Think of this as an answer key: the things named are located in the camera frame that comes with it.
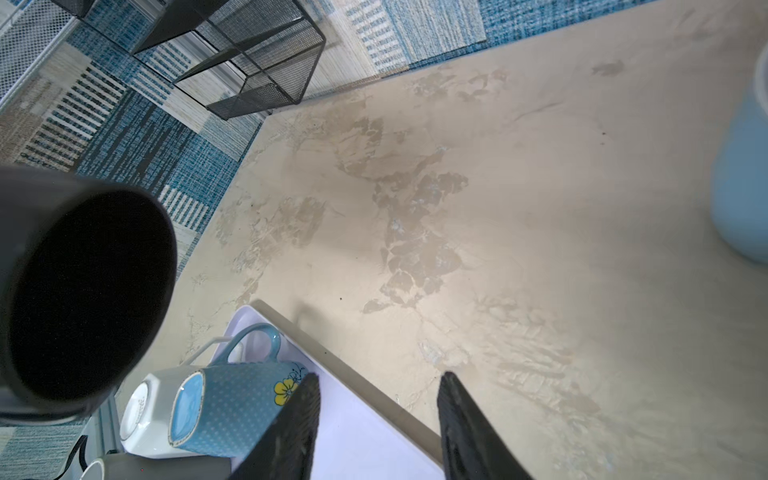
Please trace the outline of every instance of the wire mesh cube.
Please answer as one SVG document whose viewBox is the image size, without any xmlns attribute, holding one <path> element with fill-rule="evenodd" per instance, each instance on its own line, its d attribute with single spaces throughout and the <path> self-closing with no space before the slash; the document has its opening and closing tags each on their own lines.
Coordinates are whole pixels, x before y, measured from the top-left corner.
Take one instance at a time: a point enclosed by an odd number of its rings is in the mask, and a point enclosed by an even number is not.
<svg viewBox="0 0 768 480">
<path fill-rule="evenodd" d="M 138 42 L 131 53 L 137 54 L 159 44 L 193 31 L 228 0 L 170 0 L 164 3 L 162 15 Z"/>
<path fill-rule="evenodd" d="M 94 0 L 52 0 L 56 5 L 62 7 L 67 12 L 73 14 L 77 18 L 84 18 L 91 6 L 94 4 Z"/>
<path fill-rule="evenodd" d="M 218 53 L 176 82 L 230 62 L 240 90 L 207 105 L 224 120 L 301 102 L 326 43 L 295 0 L 230 0 L 197 33 Z"/>
</svg>

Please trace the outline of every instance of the black tube opening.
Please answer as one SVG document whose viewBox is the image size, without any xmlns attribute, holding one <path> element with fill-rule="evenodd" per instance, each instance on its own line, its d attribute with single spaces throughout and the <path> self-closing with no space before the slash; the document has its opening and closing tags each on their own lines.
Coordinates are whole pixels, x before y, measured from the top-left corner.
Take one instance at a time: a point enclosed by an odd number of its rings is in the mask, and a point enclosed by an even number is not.
<svg viewBox="0 0 768 480">
<path fill-rule="evenodd" d="M 150 198 L 107 192 L 66 213 L 12 298 L 8 343 L 22 384 L 60 402 L 117 386 L 157 333 L 175 273 L 173 231 Z"/>
</svg>

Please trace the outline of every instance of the light blue container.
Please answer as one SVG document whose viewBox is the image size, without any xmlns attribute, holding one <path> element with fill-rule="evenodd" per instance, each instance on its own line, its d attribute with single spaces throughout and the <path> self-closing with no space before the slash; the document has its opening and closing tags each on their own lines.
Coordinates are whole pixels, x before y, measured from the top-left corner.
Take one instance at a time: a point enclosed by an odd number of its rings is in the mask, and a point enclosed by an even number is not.
<svg viewBox="0 0 768 480">
<path fill-rule="evenodd" d="M 712 169 L 712 221 L 735 250 L 768 263 L 768 46 Z"/>
<path fill-rule="evenodd" d="M 245 335 L 270 336 L 264 362 L 227 363 Z M 280 334 L 258 323 L 240 331 L 209 366 L 179 387 L 168 425 L 168 442 L 176 448 L 214 457 L 243 457 L 259 442 L 283 404 L 307 374 L 297 362 L 278 362 Z"/>
</svg>

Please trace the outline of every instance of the blue polka dot mug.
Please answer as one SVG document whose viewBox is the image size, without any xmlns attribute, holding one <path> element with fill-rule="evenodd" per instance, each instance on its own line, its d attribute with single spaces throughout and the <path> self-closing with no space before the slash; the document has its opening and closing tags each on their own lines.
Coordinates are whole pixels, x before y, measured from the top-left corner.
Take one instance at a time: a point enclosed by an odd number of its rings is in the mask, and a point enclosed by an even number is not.
<svg viewBox="0 0 768 480">
<path fill-rule="evenodd" d="M 227 363 L 245 335 L 264 332 L 271 339 L 263 362 Z M 248 455 L 290 398 L 307 369 L 278 362 L 280 334 L 267 323 L 240 331 L 223 352 L 181 384 L 168 424 L 176 448 L 215 457 Z"/>
</svg>

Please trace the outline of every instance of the beige countertop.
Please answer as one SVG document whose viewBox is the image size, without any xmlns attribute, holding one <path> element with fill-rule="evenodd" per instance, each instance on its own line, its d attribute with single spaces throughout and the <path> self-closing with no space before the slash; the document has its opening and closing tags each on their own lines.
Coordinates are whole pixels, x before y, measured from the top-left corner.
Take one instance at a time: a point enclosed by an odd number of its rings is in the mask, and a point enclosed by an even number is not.
<svg viewBox="0 0 768 480">
<path fill-rule="evenodd" d="M 768 475 L 768 273 L 708 217 L 758 0 L 659 0 L 269 117 L 129 376 L 267 301 L 543 478 Z"/>
</svg>

